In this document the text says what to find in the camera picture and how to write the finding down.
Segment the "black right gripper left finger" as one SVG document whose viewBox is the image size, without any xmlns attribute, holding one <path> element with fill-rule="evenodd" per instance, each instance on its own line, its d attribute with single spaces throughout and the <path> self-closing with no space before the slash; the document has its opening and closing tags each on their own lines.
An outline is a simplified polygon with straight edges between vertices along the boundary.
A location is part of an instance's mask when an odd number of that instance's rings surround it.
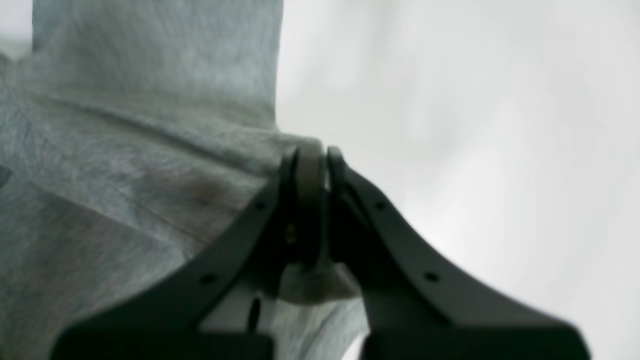
<svg viewBox="0 0 640 360">
<path fill-rule="evenodd" d="M 269 335 L 288 264 L 322 254 L 321 145 L 286 151 L 231 227 L 161 283 L 62 333 L 53 360 L 272 360 Z"/>
</svg>

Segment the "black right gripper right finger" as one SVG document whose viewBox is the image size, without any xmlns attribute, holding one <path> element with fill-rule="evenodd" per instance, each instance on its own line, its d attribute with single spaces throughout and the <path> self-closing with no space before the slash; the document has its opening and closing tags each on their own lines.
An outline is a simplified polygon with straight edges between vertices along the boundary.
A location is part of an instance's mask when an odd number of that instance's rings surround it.
<svg viewBox="0 0 640 360">
<path fill-rule="evenodd" d="M 361 360 L 589 360 L 579 330 L 473 278 L 327 151 L 330 251 L 361 287 Z"/>
</svg>

